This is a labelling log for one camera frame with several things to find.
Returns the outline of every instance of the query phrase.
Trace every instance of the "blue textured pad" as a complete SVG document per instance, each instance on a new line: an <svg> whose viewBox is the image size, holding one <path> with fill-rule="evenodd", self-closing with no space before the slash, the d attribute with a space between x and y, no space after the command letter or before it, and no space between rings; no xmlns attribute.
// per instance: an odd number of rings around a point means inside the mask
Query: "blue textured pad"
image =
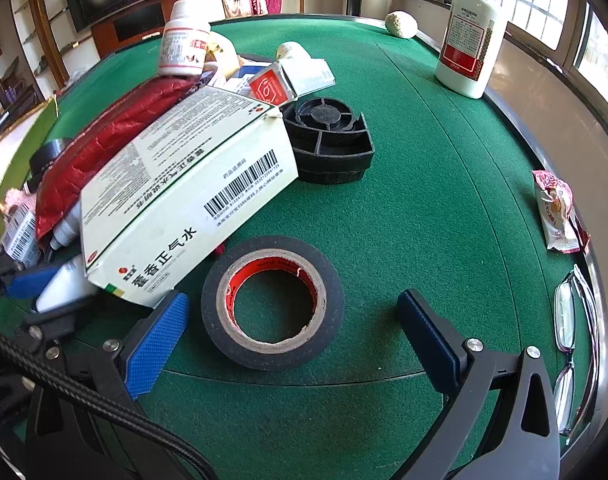
<svg viewBox="0 0 608 480"><path fill-rule="evenodd" d="M35 298L42 293L60 267L60 265L52 265L16 272L13 281L6 286L6 293L18 300Z"/></svg>
<svg viewBox="0 0 608 480"><path fill-rule="evenodd" d="M148 394L152 390L166 360L186 328L189 307L188 296L178 293L131 354L126 365L125 382L133 400L137 399L139 394Z"/></svg>
<svg viewBox="0 0 608 480"><path fill-rule="evenodd" d="M454 395L460 389L460 362L425 308L430 307L428 304L422 306L408 290L398 297L399 322L433 388L441 394ZM447 323L444 318L440 321L444 325Z"/></svg>

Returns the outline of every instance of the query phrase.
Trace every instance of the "cable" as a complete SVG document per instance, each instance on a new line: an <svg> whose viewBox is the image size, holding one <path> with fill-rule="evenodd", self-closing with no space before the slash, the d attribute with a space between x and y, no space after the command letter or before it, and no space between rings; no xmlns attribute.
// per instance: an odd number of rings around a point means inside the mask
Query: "cable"
<svg viewBox="0 0 608 480"><path fill-rule="evenodd" d="M0 356L44 388L56 391L72 404L174 452L193 466L204 480L217 480L206 458L187 441L143 415L124 408L94 390L53 370L0 333Z"/></svg>

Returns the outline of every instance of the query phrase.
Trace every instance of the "beige floor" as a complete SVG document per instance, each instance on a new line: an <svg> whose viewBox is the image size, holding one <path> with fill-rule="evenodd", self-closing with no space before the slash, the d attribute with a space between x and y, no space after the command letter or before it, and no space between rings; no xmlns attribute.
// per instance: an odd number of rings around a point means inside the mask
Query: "beige floor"
<svg viewBox="0 0 608 480"><path fill-rule="evenodd" d="M449 11L422 0L394 0L441 43ZM573 192L591 234L608 317L608 136L582 102L546 67L504 41L489 85L522 118ZM608 387L605 413L608 413Z"/></svg>

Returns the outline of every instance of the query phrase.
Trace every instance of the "black fan-shaped holder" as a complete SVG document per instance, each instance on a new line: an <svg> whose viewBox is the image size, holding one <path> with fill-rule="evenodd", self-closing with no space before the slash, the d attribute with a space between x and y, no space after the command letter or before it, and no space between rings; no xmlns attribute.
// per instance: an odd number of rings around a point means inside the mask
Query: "black fan-shaped holder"
<svg viewBox="0 0 608 480"><path fill-rule="evenodd" d="M326 97L292 103L282 112L300 180L345 184L370 168L375 148L363 114L356 117L343 102Z"/></svg>

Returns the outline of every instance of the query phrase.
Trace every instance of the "snack wrapper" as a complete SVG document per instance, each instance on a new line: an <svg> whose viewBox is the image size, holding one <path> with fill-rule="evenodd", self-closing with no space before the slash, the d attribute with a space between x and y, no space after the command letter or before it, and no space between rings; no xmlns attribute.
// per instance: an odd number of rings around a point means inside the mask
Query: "snack wrapper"
<svg viewBox="0 0 608 480"><path fill-rule="evenodd" d="M590 236L575 215L570 186L550 171L537 170L532 174L546 248L565 254L585 250Z"/></svg>

